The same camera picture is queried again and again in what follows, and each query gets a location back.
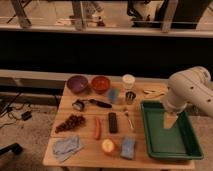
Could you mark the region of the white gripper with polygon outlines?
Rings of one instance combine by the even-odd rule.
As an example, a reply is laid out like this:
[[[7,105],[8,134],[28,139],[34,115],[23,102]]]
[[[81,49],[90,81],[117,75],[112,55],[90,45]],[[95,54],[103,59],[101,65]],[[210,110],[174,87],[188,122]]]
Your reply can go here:
[[[178,116],[172,116],[172,117],[169,118],[168,114],[177,115],[177,114],[181,113],[186,108],[186,105],[185,104],[173,105],[168,100],[162,100],[162,105],[163,105],[165,112],[166,112],[166,113],[164,113],[163,126],[164,126],[164,129],[170,129],[176,123]]]

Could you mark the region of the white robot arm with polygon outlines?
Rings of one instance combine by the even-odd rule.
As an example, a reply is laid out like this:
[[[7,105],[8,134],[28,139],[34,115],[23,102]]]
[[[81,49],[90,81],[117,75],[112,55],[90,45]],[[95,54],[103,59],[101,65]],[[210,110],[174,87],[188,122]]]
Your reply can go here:
[[[163,126],[170,129],[181,112],[191,103],[213,118],[213,90],[209,88],[210,72],[204,67],[192,67],[172,74],[168,92],[160,99],[164,109]]]

